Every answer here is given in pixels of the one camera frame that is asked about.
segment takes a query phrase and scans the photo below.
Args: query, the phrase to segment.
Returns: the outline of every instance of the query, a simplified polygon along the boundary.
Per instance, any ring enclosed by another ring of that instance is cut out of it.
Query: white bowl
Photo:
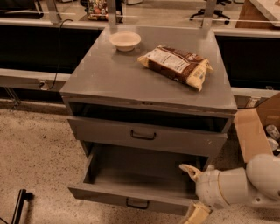
[[[141,42],[141,37],[132,31],[119,31],[112,34],[108,39],[117,50],[129,52]]]

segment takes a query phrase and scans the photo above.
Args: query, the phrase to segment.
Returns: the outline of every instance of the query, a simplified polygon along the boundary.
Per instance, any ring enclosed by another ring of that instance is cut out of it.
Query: drawer handle
[[[138,139],[143,140],[154,140],[157,136],[157,133],[154,132],[153,136],[141,136],[140,134],[137,134],[133,129],[130,131],[130,136]]]
[[[145,210],[145,209],[148,209],[149,205],[150,205],[150,202],[147,200],[146,206],[134,206],[134,205],[130,204],[130,199],[126,198],[126,206],[127,207],[133,207],[133,208]]]

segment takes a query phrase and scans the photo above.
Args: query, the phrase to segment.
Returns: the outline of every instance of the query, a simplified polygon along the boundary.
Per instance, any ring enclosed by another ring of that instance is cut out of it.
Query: chair leg
[[[219,18],[227,18],[228,20],[230,19],[230,17],[222,13],[222,10],[215,10],[213,14],[217,15]]]
[[[190,17],[190,20],[193,20],[194,17],[199,16],[199,15],[204,15],[205,9],[200,9],[197,13],[192,14]]]

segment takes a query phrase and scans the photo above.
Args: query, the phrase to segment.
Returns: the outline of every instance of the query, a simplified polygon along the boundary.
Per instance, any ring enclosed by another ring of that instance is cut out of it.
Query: black cable
[[[60,24],[60,27],[59,27],[59,56],[58,56],[58,65],[56,67],[56,74],[54,76],[54,80],[52,82],[52,86],[48,89],[48,90],[51,90],[53,87],[54,87],[54,84],[55,84],[55,81],[56,81],[56,78],[58,76],[58,72],[60,70],[60,56],[61,56],[61,38],[60,38],[60,33],[61,33],[61,28],[62,28],[62,25],[66,22],[66,21],[73,21],[72,19],[68,18],[68,19],[65,19],[61,22]]]
[[[0,217],[0,221],[4,222],[4,223],[6,223],[6,224],[9,224],[7,221],[5,221],[4,219],[2,219],[1,217]]]

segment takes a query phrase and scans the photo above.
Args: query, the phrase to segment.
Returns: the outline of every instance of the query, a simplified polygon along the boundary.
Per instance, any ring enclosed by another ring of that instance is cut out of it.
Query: terrazzo floor
[[[0,217],[11,223],[18,191],[32,192],[24,203],[24,224],[175,224],[182,216],[154,213],[75,199],[67,186],[79,182],[86,157],[74,139],[63,105],[23,101],[10,111],[9,100],[0,100]],[[243,165],[232,135],[216,168]],[[205,224],[275,224],[280,209],[234,205],[211,213]]]

